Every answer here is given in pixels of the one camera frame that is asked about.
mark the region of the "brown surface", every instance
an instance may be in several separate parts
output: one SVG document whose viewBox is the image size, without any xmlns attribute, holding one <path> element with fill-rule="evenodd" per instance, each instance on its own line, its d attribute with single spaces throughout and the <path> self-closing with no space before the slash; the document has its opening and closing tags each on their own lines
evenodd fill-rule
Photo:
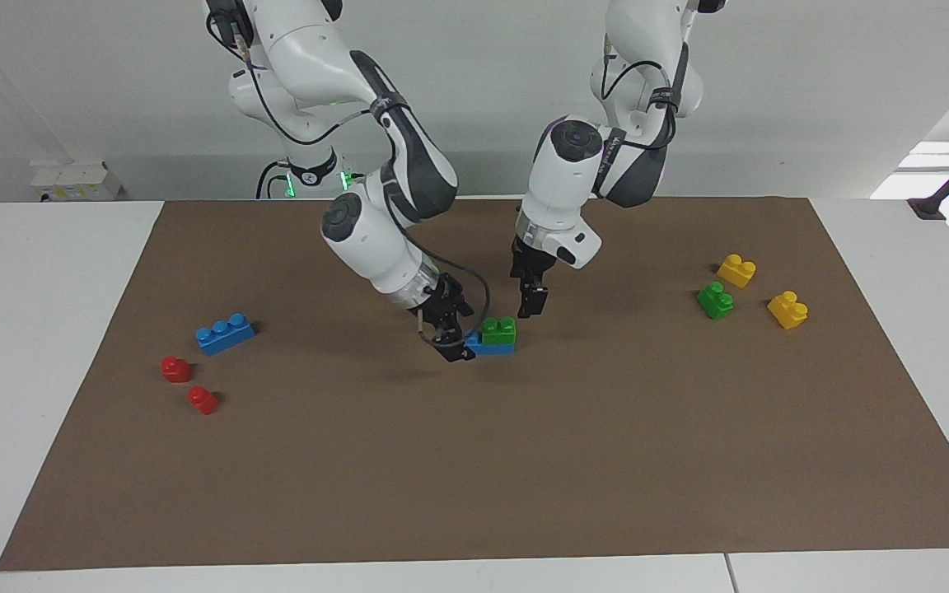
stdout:
<svg viewBox="0 0 949 593">
<path fill-rule="evenodd" d="M 551 271 L 517 355 L 453 365 L 321 243 L 324 206 L 165 206 L 0 570 L 949 548 L 949 445 L 806 200 L 596 203 L 599 258 Z M 513 217 L 419 229 L 496 315 Z M 732 251 L 760 272 L 712 322 Z M 259 337 L 201 356 L 233 311 Z"/>
</svg>

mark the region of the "red lego block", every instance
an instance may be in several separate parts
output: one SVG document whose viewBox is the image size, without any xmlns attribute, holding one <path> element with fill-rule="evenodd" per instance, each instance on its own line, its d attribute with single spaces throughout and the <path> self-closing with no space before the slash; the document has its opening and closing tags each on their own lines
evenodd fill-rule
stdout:
<svg viewBox="0 0 949 593">
<path fill-rule="evenodd" d="M 193 378 L 193 365 L 176 357 L 163 359 L 159 369 L 163 372 L 163 379 L 170 383 L 189 383 L 189 379 Z"/>
<path fill-rule="evenodd" d="M 192 390 L 189 390 L 189 403 L 193 405 L 193 408 L 200 410 L 200 413 L 203 413 L 204 416 L 218 408 L 218 398 L 215 398 L 214 395 L 211 395 L 211 391 L 205 390 L 203 387 L 193 387 Z"/>
</svg>

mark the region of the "robotic arm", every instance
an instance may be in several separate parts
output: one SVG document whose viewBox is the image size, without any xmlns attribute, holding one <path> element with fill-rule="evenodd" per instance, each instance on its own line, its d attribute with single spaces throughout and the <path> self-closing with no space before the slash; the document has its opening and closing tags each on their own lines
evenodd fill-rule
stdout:
<svg viewBox="0 0 949 593">
<path fill-rule="evenodd" d="M 440 273 L 406 231 L 452 206 L 458 188 L 452 166 L 379 64 L 343 42 L 333 24 L 342 14 L 340 0 L 247 2 L 246 7 L 245 0 L 207 0 L 222 43 L 237 48 L 248 67 L 234 75 L 231 90 L 250 84 L 255 91 L 254 99 L 245 93 L 242 104 L 241 94 L 234 93 L 234 101 L 245 113 L 271 124 L 276 120 L 283 138 L 305 135 L 311 143 L 323 139 L 326 128 L 306 117 L 305 109 L 351 101 L 369 105 L 390 140 L 391 157 L 332 202 L 321 235 L 378 292 L 416 315 L 421 325 L 432 325 L 433 338 L 425 340 L 446 360 L 474 359 L 458 320 L 474 314 L 463 287 Z"/>
<path fill-rule="evenodd" d="M 522 290 L 520 318 L 542 314 L 549 295 L 544 273 L 558 259 L 580 269 L 602 247 L 581 217 L 592 195 L 622 208 L 654 196 L 676 118 L 690 115 L 701 102 L 701 78 L 689 65 L 690 27 L 698 12 L 718 12 L 726 2 L 610 1 L 603 59 L 591 75 L 592 93 L 609 125 L 569 115 L 541 136 L 512 242 L 512 278 L 519 278 Z"/>
</svg>

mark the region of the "toy block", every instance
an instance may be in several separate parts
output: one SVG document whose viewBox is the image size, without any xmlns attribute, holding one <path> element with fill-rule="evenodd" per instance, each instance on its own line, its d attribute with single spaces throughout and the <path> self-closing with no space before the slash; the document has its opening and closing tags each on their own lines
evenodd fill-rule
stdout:
<svg viewBox="0 0 949 593">
<path fill-rule="evenodd" d="M 193 408 L 200 410 L 204 416 L 208 416 L 218 408 L 218 398 L 203 387 L 193 387 L 189 390 L 189 403 L 193 405 Z"/>
<path fill-rule="evenodd" d="M 219 320 L 210 329 L 201 327 L 196 331 L 196 344 L 204 354 L 215 356 L 241 342 L 255 337 L 255 328 L 248 323 L 247 316 L 234 314 L 229 320 Z"/>
<path fill-rule="evenodd" d="M 797 293 L 787 290 L 768 304 L 768 311 L 775 315 L 781 326 L 793 329 L 807 320 L 807 306 L 797 301 Z"/>
<path fill-rule="evenodd" d="M 483 344 L 478 334 L 467 339 L 467 347 L 480 357 L 506 357 L 515 353 L 515 344 Z"/>
<path fill-rule="evenodd" d="M 487 318 L 482 323 L 482 344 L 485 346 L 515 344 L 517 337 L 519 337 L 519 331 L 513 318 L 501 320 Z"/>
<path fill-rule="evenodd" d="M 169 380 L 170 383 L 188 383 L 193 376 L 193 365 L 176 357 L 163 359 L 159 363 L 159 369 L 161 369 L 163 379 Z"/>
<path fill-rule="evenodd" d="M 716 272 L 716 275 L 720 278 L 738 286 L 738 288 L 749 286 L 754 274 L 756 274 L 756 264 L 742 262 L 741 255 L 737 254 L 728 255 L 727 259 L 723 260 L 723 265 Z"/>
<path fill-rule="evenodd" d="M 709 319 L 712 320 L 726 318 L 735 308 L 734 297 L 724 292 L 723 285 L 719 282 L 709 284 L 702 292 L 698 293 L 698 303 L 701 304 L 701 308 L 705 309 L 705 314 L 708 314 Z"/>
</svg>

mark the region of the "green lego block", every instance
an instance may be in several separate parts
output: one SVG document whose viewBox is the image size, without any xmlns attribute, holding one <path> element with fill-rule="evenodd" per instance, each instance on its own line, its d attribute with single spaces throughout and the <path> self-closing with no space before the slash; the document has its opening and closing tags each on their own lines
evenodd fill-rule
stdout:
<svg viewBox="0 0 949 593">
<path fill-rule="evenodd" d="M 698 303 L 705 309 L 709 319 L 721 320 L 731 314 L 735 309 L 735 300 L 733 296 L 723 291 L 723 285 L 719 282 L 713 282 L 698 293 Z"/>
<path fill-rule="evenodd" d="M 519 330 L 513 318 L 486 318 L 482 323 L 482 344 L 485 346 L 515 344 L 518 338 Z"/>
</svg>

